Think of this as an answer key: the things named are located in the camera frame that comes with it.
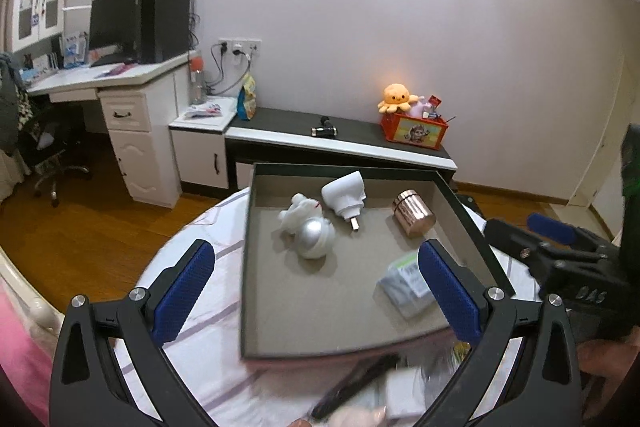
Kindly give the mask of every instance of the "white bed rail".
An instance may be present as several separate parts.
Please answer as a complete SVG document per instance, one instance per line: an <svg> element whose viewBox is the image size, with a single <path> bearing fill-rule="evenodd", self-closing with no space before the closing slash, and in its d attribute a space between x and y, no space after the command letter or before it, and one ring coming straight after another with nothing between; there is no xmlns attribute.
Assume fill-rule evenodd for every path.
<svg viewBox="0 0 640 427"><path fill-rule="evenodd" d="M18 271L2 248L0 248L0 277L6 281L9 287L27 305L30 317L37 325L58 334L65 315L49 304L49 302L37 292L36 288L29 284L28 280Z"/></svg>

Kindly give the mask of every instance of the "copper canister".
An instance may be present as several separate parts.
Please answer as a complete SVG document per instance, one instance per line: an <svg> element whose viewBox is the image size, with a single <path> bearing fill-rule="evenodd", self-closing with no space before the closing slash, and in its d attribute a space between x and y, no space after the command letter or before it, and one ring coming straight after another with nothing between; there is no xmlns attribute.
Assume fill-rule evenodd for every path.
<svg viewBox="0 0 640 427"><path fill-rule="evenodd" d="M415 190L405 190L391 204L396 219L409 237L423 235L436 224L436 215Z"/></svg>

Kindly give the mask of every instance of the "yellow figurine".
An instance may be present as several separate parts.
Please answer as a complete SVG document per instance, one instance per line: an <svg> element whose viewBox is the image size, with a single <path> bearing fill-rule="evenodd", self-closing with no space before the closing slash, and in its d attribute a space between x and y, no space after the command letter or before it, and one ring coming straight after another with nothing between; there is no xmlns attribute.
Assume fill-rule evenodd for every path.
<svg viewBox="0 0 640 427"><path fill-rule="evenodd" d="M418 102L420 98L409 94L409 90L402 84L390 84L383 91L384 99L378 104L378 112L396 112L398 109L408 111L410 102Z"/></svg>

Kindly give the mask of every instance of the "white label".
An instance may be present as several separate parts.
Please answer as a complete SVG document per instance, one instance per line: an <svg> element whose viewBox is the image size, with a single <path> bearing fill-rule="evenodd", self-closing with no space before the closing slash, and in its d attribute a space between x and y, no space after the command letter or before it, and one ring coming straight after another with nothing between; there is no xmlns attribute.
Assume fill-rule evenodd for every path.
<svg viewBox="0 0 640 427"><path fill-rule="evenodd" d="M422 299L430 292L429 286L420 273L417 261L398 268L398 272L418 299Z"/></svg>

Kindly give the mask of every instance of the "hand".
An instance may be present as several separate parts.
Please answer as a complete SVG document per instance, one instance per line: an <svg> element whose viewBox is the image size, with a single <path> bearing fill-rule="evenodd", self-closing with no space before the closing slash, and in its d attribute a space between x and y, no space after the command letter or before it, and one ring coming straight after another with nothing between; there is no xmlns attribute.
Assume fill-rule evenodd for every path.
<svg viewBox="0 0 640 427"><path fill-rule="evenodd" d="M597 415L624 380L640 352L640 328L634 326L624 342L587 341L577 347L580 370L606 378L600 397L587 403L585 417Z"/></svg>

